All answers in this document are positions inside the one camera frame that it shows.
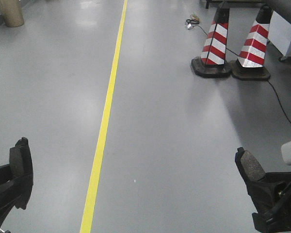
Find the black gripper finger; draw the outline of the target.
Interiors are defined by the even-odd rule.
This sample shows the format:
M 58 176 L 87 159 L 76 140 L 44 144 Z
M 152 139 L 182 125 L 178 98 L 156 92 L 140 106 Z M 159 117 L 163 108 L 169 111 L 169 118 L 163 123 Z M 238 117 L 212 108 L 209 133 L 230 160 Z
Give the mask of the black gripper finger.
M 13 178 L 9 164 L 0 166 L 0 187 L 10 188 L 13 184 L 10 180 Z
M 291 172 L 263 172 L 244 179 L 247 193 L 261 215 L 291 212 Z
M 32 187 L 33 175 L 25 175 L 0 184 L 0 225 L 13 207 L 26 210 Z

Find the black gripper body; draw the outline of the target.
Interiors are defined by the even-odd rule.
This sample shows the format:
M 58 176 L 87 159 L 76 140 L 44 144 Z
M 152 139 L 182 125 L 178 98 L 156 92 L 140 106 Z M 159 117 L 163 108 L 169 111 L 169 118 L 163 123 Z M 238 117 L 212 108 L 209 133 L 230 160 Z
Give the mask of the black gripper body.
M 288 215 L 261 215 L 252 213 L 254 227 L 261 233 L 279 233 L 291 231 L 291 212 Z

